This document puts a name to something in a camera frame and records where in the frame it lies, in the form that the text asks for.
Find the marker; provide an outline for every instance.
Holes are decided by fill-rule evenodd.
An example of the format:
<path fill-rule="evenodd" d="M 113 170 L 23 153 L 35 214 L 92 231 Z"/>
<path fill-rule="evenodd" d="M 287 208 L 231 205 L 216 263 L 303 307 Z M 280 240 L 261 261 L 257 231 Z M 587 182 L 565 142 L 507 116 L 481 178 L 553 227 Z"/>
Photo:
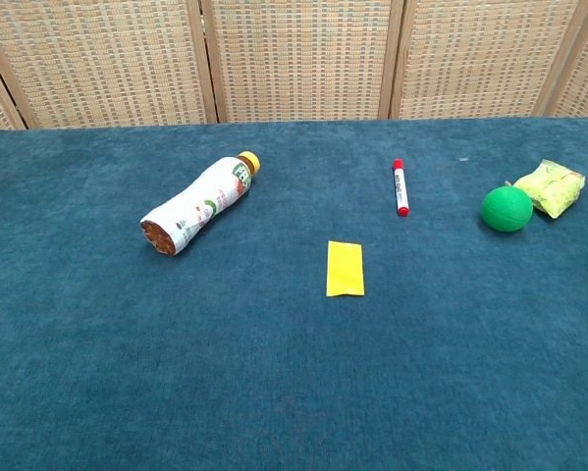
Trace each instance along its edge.
<path fill-rule="evenodd" d="M 407 200 L 407 185 L 404 182 L 402 159 L 394 161 L 394 185 L 396 187 L 396 207 L 399 211 L 399 216 L 405 217 L 409 214 L 409 201 Z"/>

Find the blue carpet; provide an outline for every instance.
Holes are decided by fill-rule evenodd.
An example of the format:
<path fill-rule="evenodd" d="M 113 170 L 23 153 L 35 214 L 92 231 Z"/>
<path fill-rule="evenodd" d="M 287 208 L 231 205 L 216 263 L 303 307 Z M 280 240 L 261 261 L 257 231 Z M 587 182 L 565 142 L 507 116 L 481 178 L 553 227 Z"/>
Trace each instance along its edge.
<path fill-rule="evenodd" d="M 248 195 L 157 253 L 139 219 L 245 149 Z M 487 228 L 543 158 L 579 201 Z M 325 296 L 329 239 L 364 297 Z M 588 470 L 588 119 L 0 131 L 18 469 Z"/>

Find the green ball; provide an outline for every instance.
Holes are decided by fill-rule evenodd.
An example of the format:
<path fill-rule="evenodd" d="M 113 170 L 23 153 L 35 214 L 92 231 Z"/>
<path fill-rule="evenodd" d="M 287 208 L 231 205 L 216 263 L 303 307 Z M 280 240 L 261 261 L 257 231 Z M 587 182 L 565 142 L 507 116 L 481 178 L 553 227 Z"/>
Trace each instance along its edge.
<path fill-rule="evenodd" d="M 533 203 L 522 189 L 500 186 L 483 198 L 481 215 L 485 223 L 495 231 L 518 231 L 531 219 Z"/>

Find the plastic bottle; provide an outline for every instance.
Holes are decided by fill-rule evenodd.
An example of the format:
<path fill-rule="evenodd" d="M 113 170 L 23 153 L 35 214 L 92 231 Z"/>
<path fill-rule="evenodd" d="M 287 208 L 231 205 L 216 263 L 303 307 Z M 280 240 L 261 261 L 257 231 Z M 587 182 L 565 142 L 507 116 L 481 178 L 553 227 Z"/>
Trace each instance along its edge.
<path fill-rule="evenodd" d="M 145 237 L 159 252 L 177 255 L 215 215 L 248 191 L 260 168 L 258 157 L 249 151 L 219 159 L 140 220 Z"/>

